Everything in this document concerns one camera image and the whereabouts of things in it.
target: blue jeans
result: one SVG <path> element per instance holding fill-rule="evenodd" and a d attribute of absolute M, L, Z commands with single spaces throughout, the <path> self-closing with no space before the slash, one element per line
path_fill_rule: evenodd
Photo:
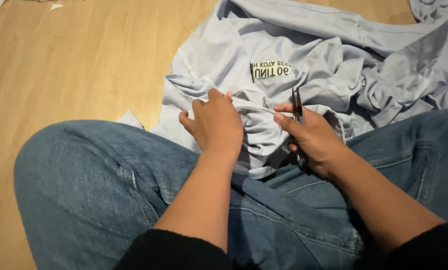
<path fill-rule="evenodd" d="M 448 220 L 448 110 L 348 145 Z M 36 133 L 20 151 L 14 177 L 38 269 L 111 269 L 170 205 L 197 158 L 114 122 L 67 121 Z M 380 267 L 383 258 L 346 197 L 295 166 L 268 181 L 233 175 L 228 255 L 236 264 L 272 270 Z"/>

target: fingernail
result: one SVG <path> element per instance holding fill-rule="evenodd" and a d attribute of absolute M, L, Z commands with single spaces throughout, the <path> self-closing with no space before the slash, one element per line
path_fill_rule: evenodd
<path fill-rule="evenodd" d="M 281 114 L 280 112 L 276 112 L 276 113 L 274 114 L 274 120 L 275 120 L 276 122 L 280 122 L 282 119 L 284 119 L 284 115 Z"/>

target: black sweater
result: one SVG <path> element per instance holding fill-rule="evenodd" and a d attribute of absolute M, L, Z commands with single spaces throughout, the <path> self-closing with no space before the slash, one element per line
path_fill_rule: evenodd
<path fill-rule="evenodd" d="M 448 269 L 448 223 L 422 233 L 387 258 L 389 269 Z M 230 270 L 224 251 L 204 240 L 166 230 L 137 237 L 114 270 Z"/>

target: wooden floor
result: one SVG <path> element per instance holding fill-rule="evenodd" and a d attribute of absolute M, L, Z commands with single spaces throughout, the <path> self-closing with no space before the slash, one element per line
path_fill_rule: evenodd
<path fill-rule="evenodd" d="M 13 165 L 49 124 L 157 124 L 162 76 L 217 0 L 9 0 L 0 9 L 0 270 L 35 269 L 17 210 Z M 312 0 L 389 24 L 415 23 L 408 0 Z"/>

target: forearm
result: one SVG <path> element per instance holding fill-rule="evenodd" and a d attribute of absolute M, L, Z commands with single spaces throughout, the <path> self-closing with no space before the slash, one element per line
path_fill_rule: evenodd
<path fill-rule="evenodd" d="M 234 165 L 232 155 L 202 153 L 184 186 L 154 228 L 200 238 L 227 252 Z"/>
<path fill-rule="evenodd" d="M 386 253 L 444 222 L 352 151 L 335 171 L 335 183 Z"/>

